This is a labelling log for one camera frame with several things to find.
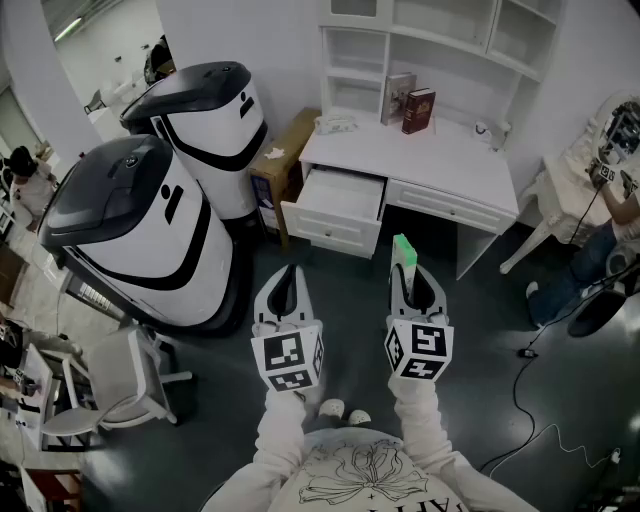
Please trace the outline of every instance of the sleeve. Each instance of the sleeve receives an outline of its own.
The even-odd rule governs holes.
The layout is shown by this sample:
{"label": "sleeve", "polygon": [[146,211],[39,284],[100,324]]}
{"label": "sleeve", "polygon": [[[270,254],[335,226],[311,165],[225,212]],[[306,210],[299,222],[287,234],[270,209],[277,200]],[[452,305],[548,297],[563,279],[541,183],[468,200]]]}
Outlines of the sleeve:
{"label": "sleeve", "polygon": [[39,158],[36,158],[35,161],[38,164],[38,172],[42,174],[43,177],[46,178],[51,174],[51,166],[48,163],[43,162]]}
{"label": "sleeve", "polygon": [[16,222],[27,227],[33,222],[33,215],[31,215],[31,212],[27,207],[20,202],[20,199],[18,199],[16,194],[17,192],[11,194],[11,208],[13,208],[13,214],[15,215]]}
{"label": "sleeve", "polygon": [[435,384],[391,377],[395,411],[402,423],[404,450],[426,473],[436,475],[474,511],[537,512],[506,487],[476,471],[454,452],[440,426]]}
{"label": "sleeve", "polygon": [[205,504],[202,512],[266,512],[283,481],[302,465],[305,409],[293,393],[267,392],[258,451]]}

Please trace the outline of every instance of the red book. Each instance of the red book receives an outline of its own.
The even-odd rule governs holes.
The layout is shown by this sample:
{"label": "red book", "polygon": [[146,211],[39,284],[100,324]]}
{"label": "red book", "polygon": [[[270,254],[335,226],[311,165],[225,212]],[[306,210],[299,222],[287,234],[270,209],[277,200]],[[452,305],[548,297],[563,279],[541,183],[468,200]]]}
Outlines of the red book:
{"label": "red book", "polygon": [[403,133],[419,132],[429,126],[435,101],[436,91],[431,89],[410,92],[407,95],[407,106],[404,110]]}

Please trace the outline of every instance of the jeans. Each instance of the jeans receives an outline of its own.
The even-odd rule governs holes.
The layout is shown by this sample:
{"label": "jeans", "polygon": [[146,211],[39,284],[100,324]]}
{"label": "jeans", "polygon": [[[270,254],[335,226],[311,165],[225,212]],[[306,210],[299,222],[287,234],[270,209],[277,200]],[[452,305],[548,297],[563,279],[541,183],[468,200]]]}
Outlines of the jeans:
{"label": "jeans", "polygon": [[605,277],[607,257],[617,243],[611,221],[600,226],[551,283],[531,294],[529,314],[533,322],[548,324],[583,289]]}

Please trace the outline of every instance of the gray floor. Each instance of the gray floor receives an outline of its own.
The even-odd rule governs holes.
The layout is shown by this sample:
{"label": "gray floor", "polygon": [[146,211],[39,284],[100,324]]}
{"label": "gray floor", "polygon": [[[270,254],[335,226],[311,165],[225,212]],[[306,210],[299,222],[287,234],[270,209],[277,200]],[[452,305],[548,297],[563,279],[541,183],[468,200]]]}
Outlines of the gray floor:
{"label": "gray floor", "polygon": [[[516,225],[491,247],[466,277],[455,281],[455,225],[390,208],[371,261],[295,243],[289,254],[267,244],[255,253],[254,293],[286,263],[303,266],[316,316],[324,322],[328,377],[326,397],[363,408],[390,433],[399,433],[388,363],[382,349],[387,315],[391,236],[404,232],[419,262],[447,292],[455,327],[454,357],[438,382],[444,426],[454,447],[476,467],[529,435],[529,419],[514,408],[511,386],[522,365],[515,351],[532,339],[523,300],[531,278],[544,280],[571,250],[545,242],[508,276],[498,272],[530,230]],[[557,423],[567,448],[587,446],[591,461],[615,446],[623,461],[614,478],[637,475],[637,433],[630,420],[640,413],[637,365],[640,301],[632,299],[594,336],[571,339],[563,324],[543,334],[541,357],[519,387],[521,404],[538,430]],[[103,435],[88,454],[87,510],[197,510],[219,482],[253,454],[263,411],[264,386],[250,347],[251,314],[231,337],[176,344],[181,369],[197,384],[174,384],[175,408],[184,423],[150,422]],[[589,470],[582,452],[566,454],[547,432],[536,444],[496,471],[494,477],[543,511],[572,510],[602,473]]]}

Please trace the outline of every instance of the green object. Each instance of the green object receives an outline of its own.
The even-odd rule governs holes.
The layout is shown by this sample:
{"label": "green object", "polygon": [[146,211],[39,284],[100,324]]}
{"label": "green object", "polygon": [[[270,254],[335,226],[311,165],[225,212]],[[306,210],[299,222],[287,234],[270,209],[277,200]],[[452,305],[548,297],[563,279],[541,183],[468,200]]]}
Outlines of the green object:
{"label": "green object", "polygon": [[393,241],[396,244],[396,247],[402,251],[402,259],[404,260],[404,265],[411,266],[418,264],[418,253],[409,243],[407,237],[402,233],[393,237]]}

